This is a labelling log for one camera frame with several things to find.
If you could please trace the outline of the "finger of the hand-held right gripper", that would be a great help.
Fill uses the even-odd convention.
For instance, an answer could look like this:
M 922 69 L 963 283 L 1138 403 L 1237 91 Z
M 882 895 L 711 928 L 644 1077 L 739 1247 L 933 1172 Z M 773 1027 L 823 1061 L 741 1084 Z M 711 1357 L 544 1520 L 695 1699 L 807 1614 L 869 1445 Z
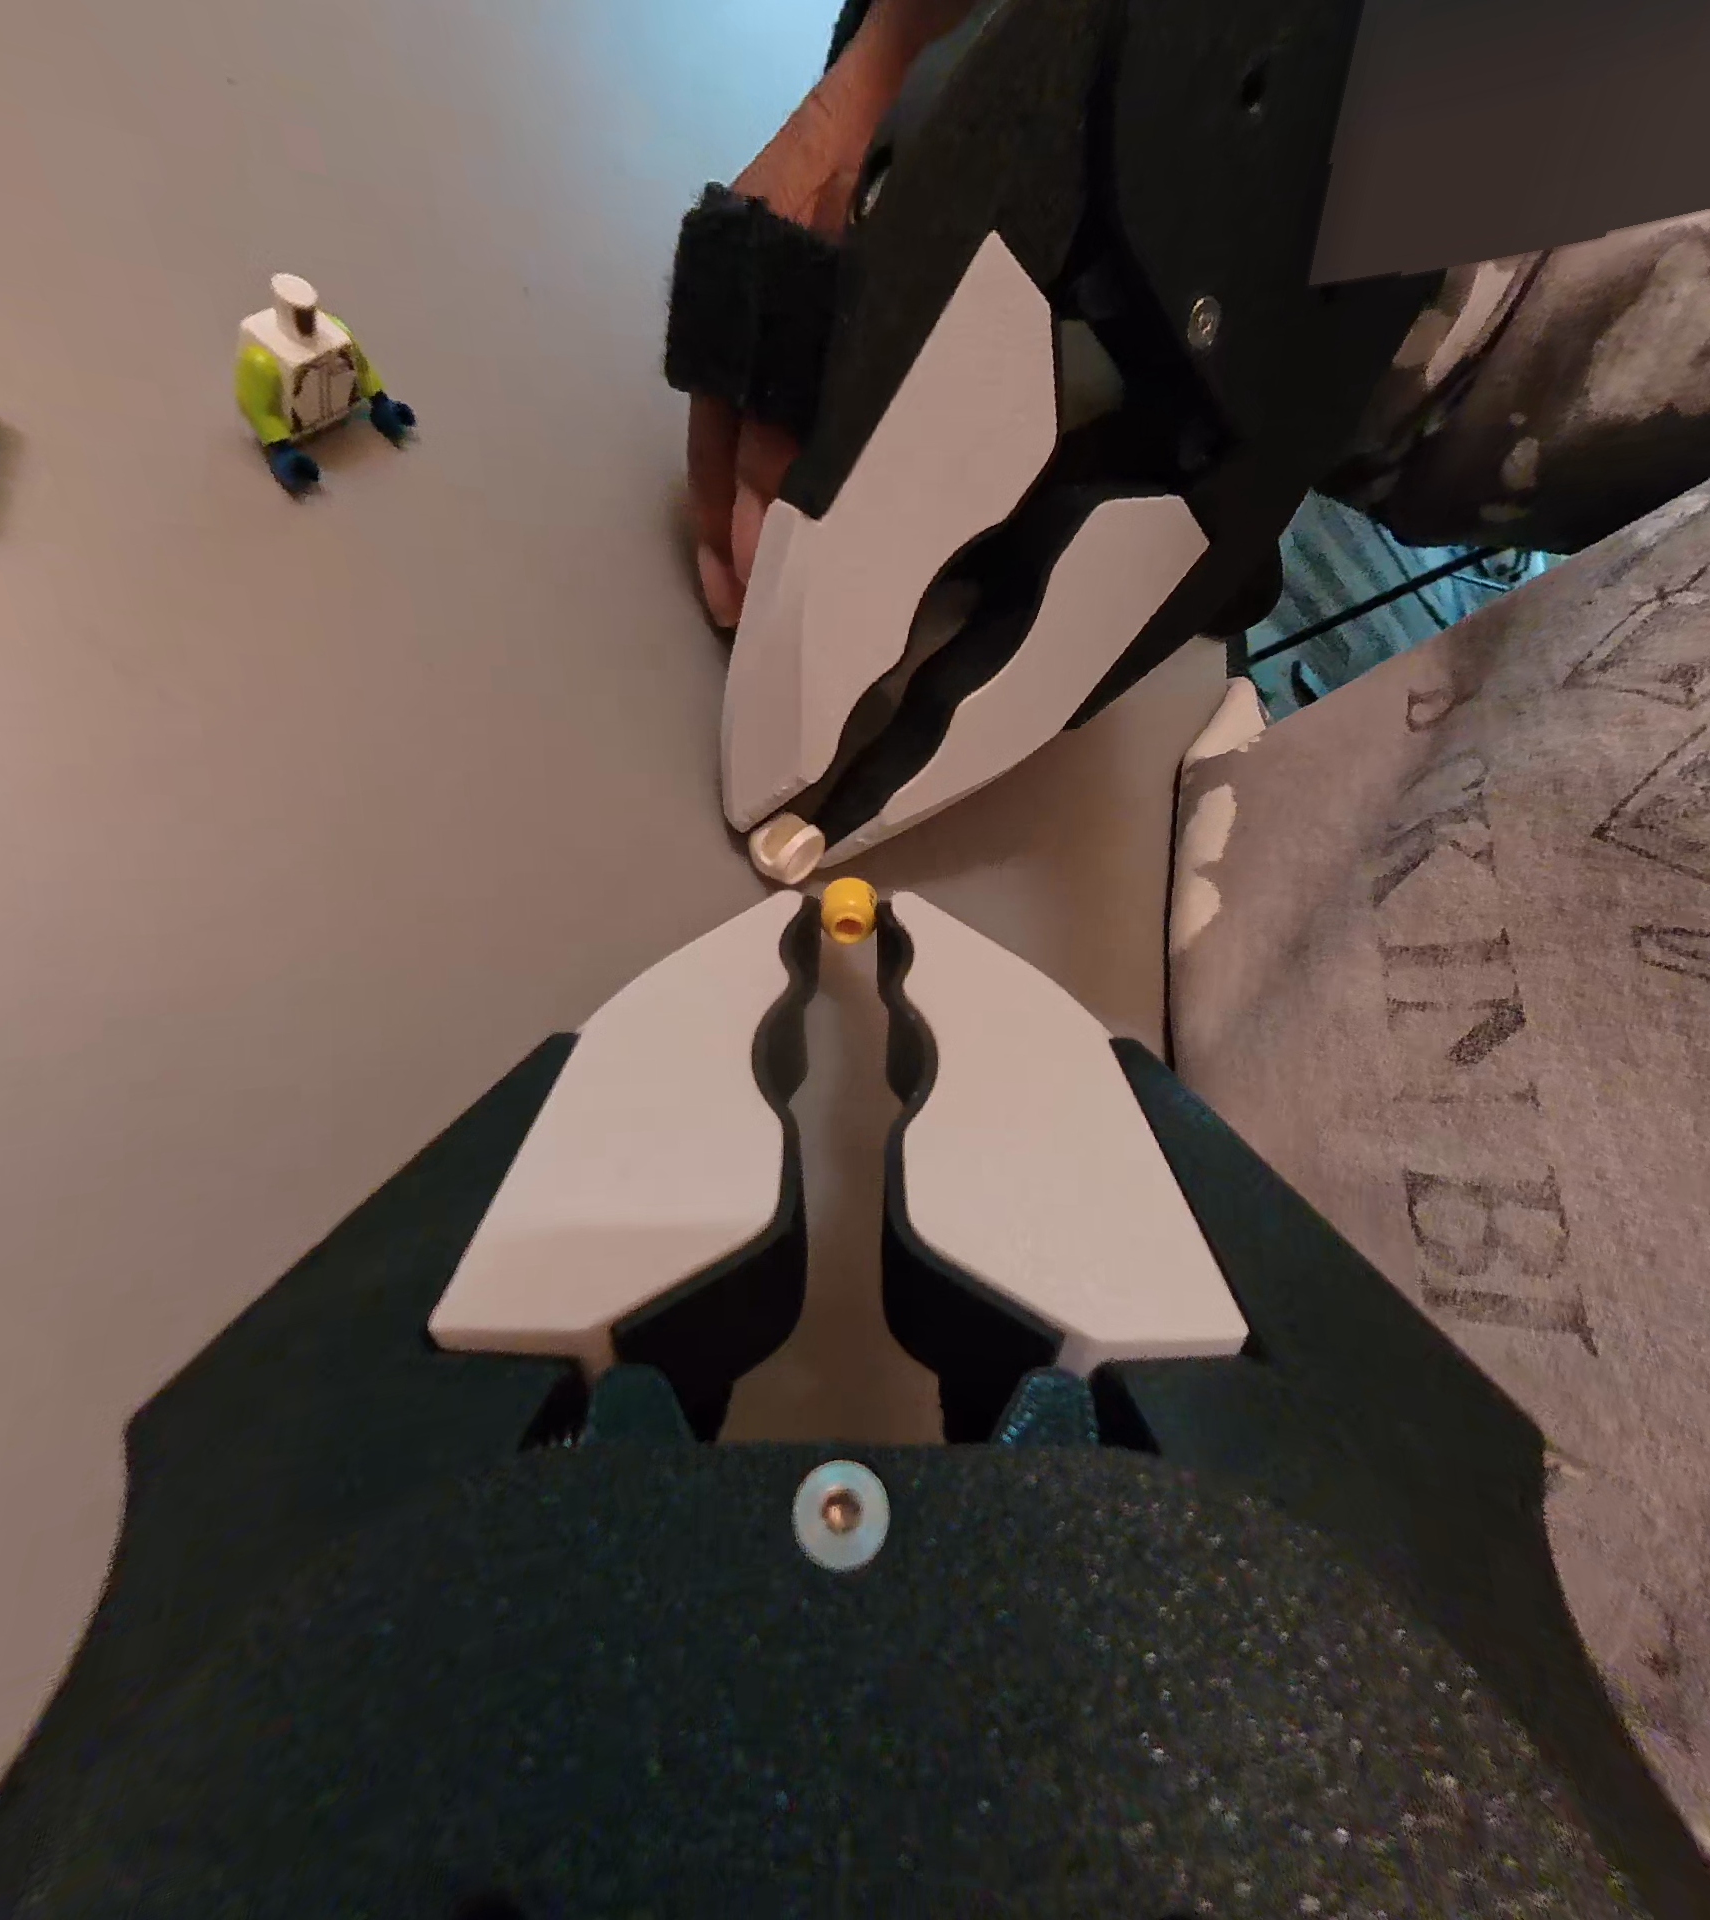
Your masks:
M 916 672 L 877 749 L 822 805 L 823 867 L 944 813 L 1045 747 L 1205 550 L 1179 495 L 1092 495 L 1034 609 L 987 614 Z
M 937 574 L 1029 494 L 1056 447 L 1049 302 L 987 235 L 817 515 L 767 505 L 722 687 L 720 796 L 754 830 L 836 760 Z

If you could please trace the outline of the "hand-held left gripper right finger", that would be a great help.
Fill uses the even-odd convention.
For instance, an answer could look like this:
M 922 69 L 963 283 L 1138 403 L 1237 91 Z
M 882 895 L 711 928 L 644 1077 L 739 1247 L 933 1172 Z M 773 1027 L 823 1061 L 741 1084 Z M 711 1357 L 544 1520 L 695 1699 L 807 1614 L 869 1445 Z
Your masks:
M 1063 1367 L 1237 1357 L 1250 1325 L 1109 1027 L 1014 951 L 895 894 L 911 1245 L 1058 1337 Z

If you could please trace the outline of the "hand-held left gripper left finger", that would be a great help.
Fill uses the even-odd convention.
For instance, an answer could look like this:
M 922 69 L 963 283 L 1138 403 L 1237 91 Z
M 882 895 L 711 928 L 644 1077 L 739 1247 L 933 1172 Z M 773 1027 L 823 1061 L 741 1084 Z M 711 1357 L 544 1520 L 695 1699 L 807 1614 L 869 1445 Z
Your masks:
M 752 1044 L 801 902 L 770 895 L 587 1017 L 429 1314 L 438 1349 L 614 1357 L 620 1320 L 770 1228 L 783 1131 Z

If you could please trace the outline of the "person's right hand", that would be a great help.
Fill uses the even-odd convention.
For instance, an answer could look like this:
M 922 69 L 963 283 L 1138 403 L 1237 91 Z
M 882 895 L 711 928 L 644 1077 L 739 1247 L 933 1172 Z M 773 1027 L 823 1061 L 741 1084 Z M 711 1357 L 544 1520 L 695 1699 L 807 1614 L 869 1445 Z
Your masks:
M 836 235 L 869 142 L 909 69 L 971 9 L 967 3 L 846 5 L 828 63 L 729 188 L 817 235 Z M 767 505 L 794 461 L 794 438 L 716 398 L 689 398 L 685 511 L 699 599 L 720 633 L 739 624 Z

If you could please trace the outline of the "green white lego minifigure torso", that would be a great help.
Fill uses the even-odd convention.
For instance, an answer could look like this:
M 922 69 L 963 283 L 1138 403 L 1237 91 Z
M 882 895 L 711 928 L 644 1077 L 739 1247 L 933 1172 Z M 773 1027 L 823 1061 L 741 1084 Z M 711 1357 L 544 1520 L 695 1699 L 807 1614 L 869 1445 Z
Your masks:
M 309 445 L 350 419 L 363 416 L 395 447 L 415 432 L 412 409 L 388 392 L 356 336 L 303 275 L 274 273 L 270 303 L 241 320 L 231 392 L 270 477 L 291 499 L 319 487 Z

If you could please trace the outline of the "light mottled cloth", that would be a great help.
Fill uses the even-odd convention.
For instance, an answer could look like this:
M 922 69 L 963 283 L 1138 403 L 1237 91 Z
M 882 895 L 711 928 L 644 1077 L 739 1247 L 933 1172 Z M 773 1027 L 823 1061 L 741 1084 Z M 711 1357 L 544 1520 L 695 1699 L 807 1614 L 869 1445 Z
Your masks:
M 1710 1857 L 1710 481 L 1185 758 L 1173 1065 L 1547 1440 Z

